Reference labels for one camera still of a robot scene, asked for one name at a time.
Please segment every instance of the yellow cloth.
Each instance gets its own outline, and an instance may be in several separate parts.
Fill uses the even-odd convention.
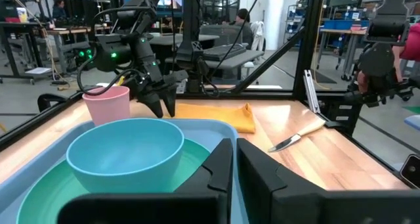
[[[251,105],[241,108],[221,108],[216,106],[199,106],[177,104],[175,118],[180,119],[212,119],[226,122],[240,133],[255,133],[255,123]]]

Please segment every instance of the teal plate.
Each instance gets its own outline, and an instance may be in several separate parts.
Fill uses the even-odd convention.
[[[171,181],[173,190],[182,185],[209,155],[210,152],[206,148],[185,139],[182,157]],[[49,170],[31,188],[20,206],[16,223],[55,224],[61,207],[73,198],[87,193],[64,160]]]

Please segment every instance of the pink cup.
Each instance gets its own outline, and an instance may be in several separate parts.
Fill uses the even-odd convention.
[[[103,87],[92,89],[89,92],[97,93]],[[93,123],[98,126],[104,123],[130,118],[130,89],[124,86],[110,87],[107,92],[99,96],[83,94]]]

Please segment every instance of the knife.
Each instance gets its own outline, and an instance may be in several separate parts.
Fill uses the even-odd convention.
[[[303,136],[321,129],[325,125],[325,123],[326,123],[326,121],[324,121],[324,120],[321,120],[321,119],[316,120],[316,122],[313,122],[312,124],[306,126],[302,130],[297,132],[294,136],[292,136],[292,137],[286,139],[285,141],[279,143],[278,145],[268,149],[268,152],[278,152],[278,151],[281,151],[281,150],[293,145],[294,143],[299,141]]]

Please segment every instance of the person in red shirt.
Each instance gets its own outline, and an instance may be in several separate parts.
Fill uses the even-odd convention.
[[[400,69],[400,59],[420,61],[420,23],[416,23],[409,29],[406,45],[394,46],[394,67],[396,69],[396,77],[399,82],[402,81],[402,73]],[[359,91],[365,93],[368,91],[368,78],[362,71],[357,75]]]

